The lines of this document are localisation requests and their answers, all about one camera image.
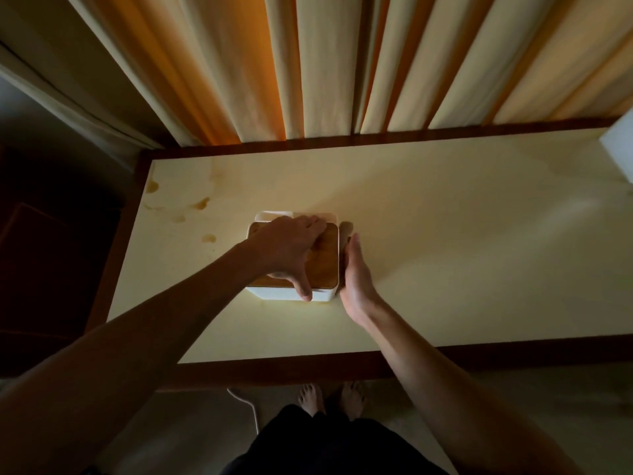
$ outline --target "person's left arm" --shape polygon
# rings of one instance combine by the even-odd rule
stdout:
[[[317,217],[281,217],[206,268],[84,335],[0,393],[0,473],[79,473],[251,281],[280,272],[310,300]]]

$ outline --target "forearm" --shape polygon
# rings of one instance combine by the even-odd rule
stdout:
[[[425,422],[461,473],[578,474],[530,421],[457,367],[386,303],[366,328]]]
[[[0,444],[3,470],[78,473],[91,463],[210,321],[261,274],[253,258],[247,246],[233,248],[20,377],[0,394],[0,431],[10,434]]]

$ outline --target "person's right arm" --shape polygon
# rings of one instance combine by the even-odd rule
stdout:
[[[347,313],[376,341],[460,474],[581,473],[549,436],[448,360],[384,302],[363,261],[358,234],[346,253],[341,298]]]

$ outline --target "power cord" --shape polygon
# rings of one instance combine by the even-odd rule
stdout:
[[[257,435],[259,435],[259,423],[257,422],[257,409],[255,408],[255,404],[245,398],[242,398],[241,396],[236,395],[235,392],[230,388],[227,388],[226,391],[228,391],[234,399],[238,399],[241,402],[248,403],[248,405],[251,406],[251,408],[253,409],[253,417],[255,418],[255,431],[257,431]]]

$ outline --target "person's left hand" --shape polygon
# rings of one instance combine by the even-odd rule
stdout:
[[[247,242],[257,252],[266,274],[288,279],[305,301],[312,300],[306,256],[327,223],[318,216],[280,216],[266,223]]]

